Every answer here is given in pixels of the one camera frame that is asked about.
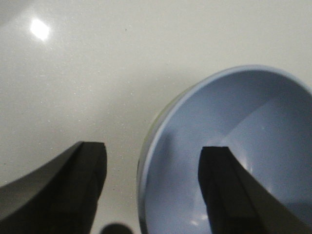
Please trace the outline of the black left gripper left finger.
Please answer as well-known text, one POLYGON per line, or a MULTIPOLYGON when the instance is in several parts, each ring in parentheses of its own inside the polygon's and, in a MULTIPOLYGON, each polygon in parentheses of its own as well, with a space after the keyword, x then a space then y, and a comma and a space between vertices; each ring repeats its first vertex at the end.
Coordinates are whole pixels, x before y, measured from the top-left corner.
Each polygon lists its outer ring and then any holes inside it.
POLYGON ((88 234, 107 174, 102 142, 77 142, 0 189, 3 234, 88 234))

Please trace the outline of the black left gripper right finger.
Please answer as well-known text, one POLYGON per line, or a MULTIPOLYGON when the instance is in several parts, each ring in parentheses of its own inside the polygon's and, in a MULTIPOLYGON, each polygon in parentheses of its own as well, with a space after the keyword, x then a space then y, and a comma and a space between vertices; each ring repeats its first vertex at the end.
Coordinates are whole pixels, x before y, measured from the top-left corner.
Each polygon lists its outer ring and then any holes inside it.
POLYGON ((312 232, 244 169, 228 147, 202 148, 198 182, 214 234, 312 232))

